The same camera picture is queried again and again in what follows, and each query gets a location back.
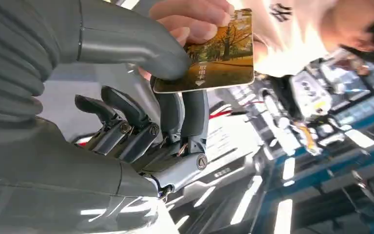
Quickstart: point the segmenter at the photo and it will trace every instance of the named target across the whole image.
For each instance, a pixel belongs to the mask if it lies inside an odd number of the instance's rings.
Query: card
[[[204,44],[185,46],[192,66],[175,81],[159,78],[156,93],[178,93],[202,89],[226,88],[254,82],[253,32],[250,9],[237,10],[226,27]]]

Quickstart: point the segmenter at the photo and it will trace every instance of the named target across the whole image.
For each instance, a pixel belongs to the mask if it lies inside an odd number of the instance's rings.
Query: white arrow
[[[198,81],[196,81],[197,86],[200,86],[200,85],[202,85],[204,83],[205,83],[204,80],[198,80]]]

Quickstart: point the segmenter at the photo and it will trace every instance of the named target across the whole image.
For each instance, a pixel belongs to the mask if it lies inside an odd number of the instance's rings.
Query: person
[[[241,8],[253,12],[259,73],[295,75],[338,48],[374,63],[374,0],[163,0],[151,8],[150,17],[184,45],[211,39]]]

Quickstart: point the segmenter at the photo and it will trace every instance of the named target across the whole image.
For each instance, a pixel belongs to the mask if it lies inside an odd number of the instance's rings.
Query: gray plastic casing
[[[129,165],[69,144],[56,125],[36,117],[42,105],[33,97],[43,82],[58,64],[75,61],[136,63],[167,80],[190,65],[161,24],[124,8],[96,0],[0,0],[0,233],[129,230],[140,215],[114,213],[82,226],[79,211],[157,196]]]

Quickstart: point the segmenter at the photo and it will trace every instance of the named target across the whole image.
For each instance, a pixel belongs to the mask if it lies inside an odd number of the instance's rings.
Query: robotic hand
[[[135,100],[108,86],[102,88],[101,96],[103,101],[75,97],[78,109],[96,114],[103,124],[85,145],[87,150],[131,164],[138,173],[156,182],[163,199],[206,168],[208,101],[205,92],[183,93],[184,120],[183,105],[177,94],[156,94],[165,137],[154,146],[151,144],[159,134],[159,126],[150,121]],[[111,107],[122,111],[128,121]]]
[[[128,97],[113,89],[103,90],[108,105],[77,97],[81,110],[97,113],[104,122],[90,144],[97,153],[68,143],[55,124],[37,117],[42,106],[33,97],[43,93],[43,82],[58,64],[76,61],[137,64],[165,80],[181,77],[191,63],[161,24],[103,1],[0,0],[0,215],[9,215],[0,219],[0,233],[8,227],[11,233],[99,233],[148,225],[154,215],[142,203],[144,197],[157,199],[158,191],[137,172],[177,190],[183,181],[172,177],[179,167],[192,165],[204,153],[204,91],[184,94],[181,130],[179,111],[165,110],[177,103],[174,96],[158,96],[167,140],[153,146],[152,160],[147,160],[149,151],[139,156],[153,141],[157,125],[136,105],[122,120],[111,107],[125,110],[131,101],[117,102]],[[117,146],[127,138],[125,148]],[[118,157],[108,157],[115,151]],[[178,157],[165,151],[177,151]],[[154,161],[161,156],[169,158],[166,167]]]

